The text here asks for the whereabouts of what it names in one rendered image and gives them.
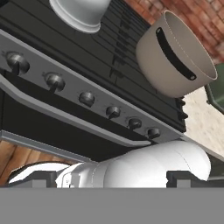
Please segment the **white round kettle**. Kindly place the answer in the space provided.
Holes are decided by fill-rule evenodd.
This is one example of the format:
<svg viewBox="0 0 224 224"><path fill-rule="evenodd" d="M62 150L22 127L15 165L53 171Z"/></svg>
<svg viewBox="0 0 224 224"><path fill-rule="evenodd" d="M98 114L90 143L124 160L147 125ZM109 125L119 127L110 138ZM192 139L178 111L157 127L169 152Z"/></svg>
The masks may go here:
<svg viewBox="0 0 224 224"><path fill-rule="evenodd" d="M49 0L55 14L79 32L97 33L111 0Z"/></svg>

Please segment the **black and grey stove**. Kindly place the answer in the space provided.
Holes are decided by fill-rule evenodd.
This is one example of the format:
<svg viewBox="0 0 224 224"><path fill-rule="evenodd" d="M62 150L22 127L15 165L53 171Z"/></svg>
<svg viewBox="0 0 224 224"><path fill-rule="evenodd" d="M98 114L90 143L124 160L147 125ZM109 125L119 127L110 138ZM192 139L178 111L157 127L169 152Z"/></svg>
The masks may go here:
<svg viewBox="0 0 224 224"><path fill-rule="evenodd" d="M140 72L135 57L137 41L149 25L123 0L112 0L96 34L84 34L64 24L49 0L0 0L0 74L23 93L66 112L43 97L49 92L107 118L106 109L117 106L121 114L109 119L151 144L179 139L186 131L184 102L161 95ZM9 53L22 55L30 64L15 75L6 62ZM58 74L66 85L52 93L49 74ZM82 92L94 95L88 107L79 101ZM129 129L128 120L142 121ZM161 135L149 139L147 131Z"/></svg>

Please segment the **dark green container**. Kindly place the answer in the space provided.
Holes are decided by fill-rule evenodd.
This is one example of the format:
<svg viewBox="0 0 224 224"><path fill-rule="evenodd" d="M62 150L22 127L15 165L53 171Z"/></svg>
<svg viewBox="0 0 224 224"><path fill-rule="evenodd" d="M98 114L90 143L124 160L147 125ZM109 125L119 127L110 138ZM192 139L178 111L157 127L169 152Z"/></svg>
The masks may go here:
<svg viewBox="0 0 224 224"><path fill-rule="evenodd" d="M205 86L207 103L224 115L224 73Z"/></svg>

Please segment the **dark round stove knob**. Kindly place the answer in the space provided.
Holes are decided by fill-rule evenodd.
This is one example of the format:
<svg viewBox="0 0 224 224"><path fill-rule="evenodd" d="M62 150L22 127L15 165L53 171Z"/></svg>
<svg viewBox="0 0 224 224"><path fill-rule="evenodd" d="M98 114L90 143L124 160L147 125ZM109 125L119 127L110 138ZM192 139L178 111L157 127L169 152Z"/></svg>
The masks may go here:
<svg viewBox="0 0 224 224"><path fill-rule="evenodd" d="M46 78L46 85L49 87L50 92L55 93L56 91L62 91L66 83L58 74L50 73Z"/></svg>
<svg viewBox="0 0 224 224"><path fill-rule="evenodd" d="M95 97L91 92L82 92L79 96L79 101L88 107L92 107Z"/></svg>
<svg viewBox="0 0 224 224"><path fill-rule="evenodd" d="M135 130L135 129L139 129L142 127L142 121L138 118L130 118L128 120L128 127L130 130Z"/></svg>
<svg viewBox="0 0 224 224"><path fill-rule="evenodd" d="M121 110L117 106L109 106L106 109L106 115L109 119L117 118L121 114Z"/></svg>
<svg viewBox="0 0 224 224"><path fill-rule="evenodd" d="M161 135L159 128L156 127L148 129L147 134L149 139L154 139Z"/></svg>
<svg viewBox="0 0 224 224"><path fill-rule="evenodd" d="M9 53L6 62L15 75L26 74L30 69L29 62L18 53Z"/></svg>

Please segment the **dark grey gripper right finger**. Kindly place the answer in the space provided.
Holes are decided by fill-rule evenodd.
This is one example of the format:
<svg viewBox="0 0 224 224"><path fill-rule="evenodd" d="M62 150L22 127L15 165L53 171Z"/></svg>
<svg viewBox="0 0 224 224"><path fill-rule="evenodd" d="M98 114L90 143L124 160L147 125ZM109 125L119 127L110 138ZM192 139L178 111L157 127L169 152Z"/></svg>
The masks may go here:
<svg viewBox="0 0 224 224"><path fill-rule="evenodd" d="M200 180L189 171L168 171L166 177L170 188L216 187L214 182Z"/></svg>

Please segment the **black oven door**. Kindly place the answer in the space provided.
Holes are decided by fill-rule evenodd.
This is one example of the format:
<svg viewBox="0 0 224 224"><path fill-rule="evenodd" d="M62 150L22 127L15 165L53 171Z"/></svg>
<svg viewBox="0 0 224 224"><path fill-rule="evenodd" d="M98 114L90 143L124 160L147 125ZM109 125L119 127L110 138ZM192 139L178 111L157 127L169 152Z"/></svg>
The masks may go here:
<svg viewBox="0 0 224 224"><path fill-rule="evenodd" d="M29 108L0 90L0 132L3 139L64 158L97 162L151 144L146 137L57 95L47 92L43 97L56 106L64 106L67 113L134 143L124 145L105 136L97 136L89 130Z"/></svg>

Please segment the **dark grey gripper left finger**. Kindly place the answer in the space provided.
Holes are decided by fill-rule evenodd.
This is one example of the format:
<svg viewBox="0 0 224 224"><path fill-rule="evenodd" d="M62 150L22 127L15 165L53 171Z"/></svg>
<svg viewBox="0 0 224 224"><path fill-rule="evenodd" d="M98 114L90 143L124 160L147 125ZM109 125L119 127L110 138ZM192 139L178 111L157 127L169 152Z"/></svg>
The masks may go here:
<svg viewBox="0 0 224 224"><path fill-rule="evenodd" d="M16 188L55 188L55 171L35 171L23 180L8 184Z"/></svg>

